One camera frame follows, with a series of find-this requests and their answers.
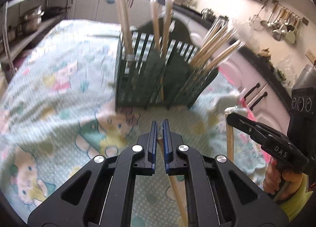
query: camera lens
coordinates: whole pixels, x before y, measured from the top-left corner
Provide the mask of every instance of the camera lens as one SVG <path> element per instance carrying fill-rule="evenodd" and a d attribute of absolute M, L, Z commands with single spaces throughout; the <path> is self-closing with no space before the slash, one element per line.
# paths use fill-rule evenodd
<path fill-rule="evenodd" d="M 307 112 L 309 112 L 311 110 L 311 108 L 312 108 L 312 100 L 311 100 L 311 98 L 308 98 L 306 100 L 305 109 L 306 109 Z"/>
<path fill-rule="evenodd" d="M 296 107 L 296 98 L 294 97 L 292 100 L 292 109 Z"/>
<path fill-rule="evenodd" d="M 299 97 L 298 102 L 297 102 L 298 111 L 302 111 L 303 107 L 304 107 L 304 99 L 303 97 Z"/>

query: silver screw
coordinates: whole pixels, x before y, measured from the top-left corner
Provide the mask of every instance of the silver screw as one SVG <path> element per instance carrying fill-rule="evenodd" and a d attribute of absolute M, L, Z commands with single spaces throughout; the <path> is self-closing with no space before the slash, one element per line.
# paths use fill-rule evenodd
<path fill-rule="evenodd" d="M 189 147 L 187 145 L 180 145 L 179 146 L 180 151 L 187 151 L 188 149 L 189 149 Z"/>
<path fill-rule="evenodd" d="M 225 156 L 223 156 L 223 155 L 219 155 L 219 156 L 217 156 L 216 160 L 218 162 L 225 163 L 227 158 Z"/>
<path fill-rule="evenodd" d="M 102 163 L 104 161 L 104 157 L 103 156 L 96 156 L 94 158 L 94 162 L 96 163 Z"/>
<path fill-rule="evenodd" d="M 140 152 L 143 150 L 143 147 L 141 145 L 134 145 L 132 147 L 132 150 L 135 151 L 135 152 Z"/>

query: utensil holder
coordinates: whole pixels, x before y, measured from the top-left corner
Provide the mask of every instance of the utensil holder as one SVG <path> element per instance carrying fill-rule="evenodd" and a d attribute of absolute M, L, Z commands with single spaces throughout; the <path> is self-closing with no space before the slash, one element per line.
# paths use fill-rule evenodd
<path fill-rule="evenodd" d="M 188 62 L 198 48 L 188 43 L 170 40 L 166 59 L 154 49 L 152 34 L 134 32 L 132 37 L 134 60 L 126 59 L 122 32 L 119 37 L 115 66 L 115 108 L 149 106 L 192 107 L 201 92 L 215 79 L 218 69 L 205 72 L 194 70 Z M 160 83 L 169 82 L 167 96 L 162 101 Z"/>

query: triangular cutout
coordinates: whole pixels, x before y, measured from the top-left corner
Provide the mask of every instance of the triangular cutout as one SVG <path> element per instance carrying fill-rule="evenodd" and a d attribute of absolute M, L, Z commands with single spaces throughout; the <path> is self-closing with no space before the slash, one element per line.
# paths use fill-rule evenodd
<path fill-rule="evenodd" d="M 92 172 L 86 171 L 61 195 L 61 199 L 73 204 L 78 205 L 82 197 L 83 191 L 86 188 Z"/>
<path fill-rule="evenodd" d="M 258 198 L 257 194 L 250 187 L 248 187 L 247 184 L 245 184 L 235 172 L 230 171 L 229 176 L 234 184 L 241 204 L 246 205 Z"/>

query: pink cabinet door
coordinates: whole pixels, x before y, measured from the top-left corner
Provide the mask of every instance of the pink cabinet door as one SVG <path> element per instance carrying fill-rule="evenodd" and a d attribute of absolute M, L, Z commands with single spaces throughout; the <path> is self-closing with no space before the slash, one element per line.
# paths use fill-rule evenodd
<path fill-rule="evenodd" d="M 228 46 L 228 44 L 223 45 L 214 53 L 213 58 L 217 57 Z M 246 103 L 249 103 L 267 84 L 267 81 L 239 52 L 231 54 L 227 61 L 219 65 L 219 70 L 241 92 L 241 97 L 252 90 L 252 93 L 246 98 Z"/>
<path fill-rule="evenodd" d="M 257 121 L 286 135 L 289 127 L 290 115 L 268 84 L 248 105 L 251 107 L 262 95 L 266 96 L 252 108 L 252 112 L 257 118 Z"/>

